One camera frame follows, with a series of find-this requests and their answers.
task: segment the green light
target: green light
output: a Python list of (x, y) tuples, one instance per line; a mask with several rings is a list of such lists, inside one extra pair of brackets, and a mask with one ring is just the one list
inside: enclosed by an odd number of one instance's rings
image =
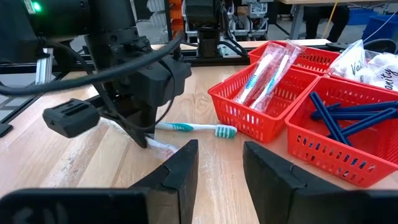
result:
[(33, 9), (35, 10), (35, 12), (41, 12), (42, 11), (42, 6), (37, 3), (37, 2), (32, 2), (33, 5)]

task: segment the plastic bag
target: plastic bag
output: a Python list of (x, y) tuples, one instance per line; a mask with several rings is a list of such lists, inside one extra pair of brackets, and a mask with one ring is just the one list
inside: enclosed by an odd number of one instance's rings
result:
[(146, 140), (148, 148), (157, 159), (166, 161), (178, 151), (178, 148), (171, 144), (165, 144), (148, 137), (146, 137)]
[(278, 65), (277, 70), (271, 79), (265, 83), (265, 88), (261, 92), (261, 94), (256, 98), (254, 103), (250, 106), (250, 108), (265, 112), (271, 98), (274, 96), (274, 89), (284, 77), (289, 68), (296, 61), (296, 58), (303, 52), (303, 48), (301, 46), (293, 44), (291, 41), (287, 41), (285, 55), (282, 57), (280, 64)]
[(269, 43), (262, 57), (257, 61), (257, 66), (253, 70), (251, 78), (233, 100), (239, 104), (247, 105), (253, 96), (264, 88), (265, 82), (271, 79), (271, 74), (276, 71), (285, 51), (283, 46)]
[(379, 54), (369, 61), (365, 72), (370, 76), (368, 84), (398, 91), (398, 56)]
[(256, 14), (257, 16), (260, 16), (262, 13), (266, 11), (267, 3), (262, 4), (259, 2), (253, 2), (251, 3), (251, 12)]
[(365, 50), (363, 41), (358, 40), (352, 43), (340, 54), (338, 58), (329, 66), (328, 73), (360, 82), (357, 72), (366, 67)]

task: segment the table surface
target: table surface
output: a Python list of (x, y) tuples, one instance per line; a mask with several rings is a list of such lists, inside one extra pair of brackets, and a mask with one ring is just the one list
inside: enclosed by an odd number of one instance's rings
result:
[[(334, 4), (336, 0), (279, 0), (284, 4)], [(348, 2), (387, 2), (386, 0), (339, 0), (338, 3)]]
[[(216, 124), (209, 88), (243, 66), (196, 67), (176, 97), (165, 121)], [(81, 76), (70, 73), (67, 78)], [(150, 149), (141, 149), (116, 125), (101, 119), (97, 127), (67, 139), (46, 127), (42, 110), (70, 98), (87, 99), (97, 94), (91, 87), (45, 95), (11, 124), (14, 129), (0, 141), (0, 196), (26, 187), (129, 187), (159, 166)], [(162, 114), (167, 105), (159, 108)], [(178, 133), (157, 130), (155, 139), (182, 147), (199, 140), (198, 187), (193, 223), (258, 223), (243, 172), (243, 143), (251, 138), (238, 133), (234, 139), (214, 137), (213, 131)], [(345, 189), (349, 183), (287, 154), (284, 131), (264, 147)], [(373, 189), (398, 189), (398, 172)]]

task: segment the red plastic basket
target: red plastic basket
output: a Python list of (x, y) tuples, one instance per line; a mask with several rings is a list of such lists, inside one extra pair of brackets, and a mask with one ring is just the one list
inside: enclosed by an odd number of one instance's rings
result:
[[(310, 118), (315, 107), (309, 97), (317, 92), (325, 105), (363, 105), (398, 100), (398, 94), (321, 77), (286, 118), (288, 151), (323, 170), (360, 187), (369, 187), (398, 169), (398, 119), (381, 122), (348, 139), (347, 146), (326, 137), (323, 121)], [(342, 127), (353, 122), (339, 121)]]
[[(257, 62), (269, 43), (275, 43), (286, 47), (285, 42), (268, 41), (260, 47), (249, 52), (250, 63)], [(328, 70), (329, 65), (339, 56), (339, 53), (329, 52), (326, 50), (314, 49), (305, 47), (305, 50), (297, 57), (293, 68), (303, 70), (306, 72), (313, 72), (323, 76)]]
[(260, 142), (269, 142), (283, 129), (289, 111), (318, 78), (312, 73), (290, 69), (274, 90), (266, 113), (260, 113), (232, 99), (249, 80), (255, 64), (209, 89), (218, 119)]

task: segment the table leg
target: table leg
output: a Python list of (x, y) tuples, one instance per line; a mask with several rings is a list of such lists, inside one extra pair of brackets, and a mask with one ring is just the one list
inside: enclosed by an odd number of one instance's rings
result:
[(304, 5), (296, 5), (296, 10), (294, 11), (292, 28), (290, 29), (290, 40), (297, 40), (299, 38), (301, 24), (303, 23), (304, 16)]

